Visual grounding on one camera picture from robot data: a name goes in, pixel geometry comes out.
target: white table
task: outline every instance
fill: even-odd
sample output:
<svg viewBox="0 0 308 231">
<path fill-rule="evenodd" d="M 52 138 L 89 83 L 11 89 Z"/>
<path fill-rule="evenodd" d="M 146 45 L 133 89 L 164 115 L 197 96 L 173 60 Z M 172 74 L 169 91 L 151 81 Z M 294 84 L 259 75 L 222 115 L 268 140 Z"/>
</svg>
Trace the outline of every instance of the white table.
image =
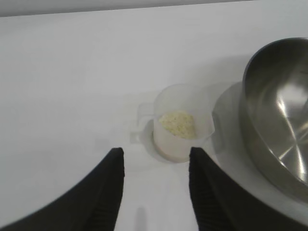
<svg viewBox="0 0 308 231">
<path fill-rule="evenodd" d="M 141 102 L 182 82 L 240 81 L 250 56 L 308 37 L 306 0 L 259 0 L 0 19 L 0 226 L 125 151 L 116 231 L 197 230 L 188 164 L 129 141 Z"/>
</svg>

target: rice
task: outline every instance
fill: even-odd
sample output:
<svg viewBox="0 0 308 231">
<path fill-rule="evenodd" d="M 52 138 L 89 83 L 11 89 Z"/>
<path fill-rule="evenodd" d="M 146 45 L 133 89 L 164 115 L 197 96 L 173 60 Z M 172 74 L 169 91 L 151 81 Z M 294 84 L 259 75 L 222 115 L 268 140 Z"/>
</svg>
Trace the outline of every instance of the rice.
<svg viewBox="0 0 308 231">
<path fill-rule="evenodd" d="M 159 122 L 175 136 L 184 139 L 196 138 L 193 116 L 185 111 L 166 113 L 159 118 Z"/>
</svg>

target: cup handle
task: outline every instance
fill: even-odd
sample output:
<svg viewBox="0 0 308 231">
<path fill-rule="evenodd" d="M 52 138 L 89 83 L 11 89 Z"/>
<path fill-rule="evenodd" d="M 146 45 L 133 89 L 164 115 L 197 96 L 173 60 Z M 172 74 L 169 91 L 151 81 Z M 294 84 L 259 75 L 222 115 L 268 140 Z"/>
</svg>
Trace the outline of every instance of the cup handle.
<svg viewBox="0 0 308 231">
<path fill-rule="evenodd" d="M 149 120 L 154 119 L 154 104 L 142 103 L 138 106 L 137 121 L 130 131 L 130 142 L 140 143 L 139 135 Z"/>
</svg>

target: metal bowl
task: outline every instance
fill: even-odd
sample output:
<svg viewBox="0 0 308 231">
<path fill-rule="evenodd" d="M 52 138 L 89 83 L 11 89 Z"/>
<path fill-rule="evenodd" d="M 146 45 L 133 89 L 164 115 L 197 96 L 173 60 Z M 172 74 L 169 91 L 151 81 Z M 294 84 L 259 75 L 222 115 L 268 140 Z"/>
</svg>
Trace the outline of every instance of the metal bowl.
<svg viewBox="0 0 308 231">
<path fill-rule="evenodd" d="M 308 202 L 308 39 L 279 40 L 251 58 L 243 77 L 240 125 L 258 169 Z"/>
</svg>

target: plastic measuring cup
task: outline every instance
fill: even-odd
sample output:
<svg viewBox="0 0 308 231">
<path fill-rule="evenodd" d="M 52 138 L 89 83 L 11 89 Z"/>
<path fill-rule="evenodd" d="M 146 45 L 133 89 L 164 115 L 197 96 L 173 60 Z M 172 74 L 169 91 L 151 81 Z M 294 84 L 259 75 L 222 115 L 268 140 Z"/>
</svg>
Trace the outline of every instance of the plastic measuring cup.
<svg viewBox="0 0 308 231">
<path fill-rule="evenodd" d="M 173 135 L 159 122 L 165 113 L 185 111 L 193 116 L 196 139 L 184 139 Z M 201 147 L 214 131 L 212 112 L 204 91 L 188 84 L 172 85 L 156 97 L 154 103 L 143 103 L 138 108 L 137 123 L 145 117 L 154 121 L 153 141 L 158 152 L 168 160 L 186 162 L 191 147 Z"/>
</svg>

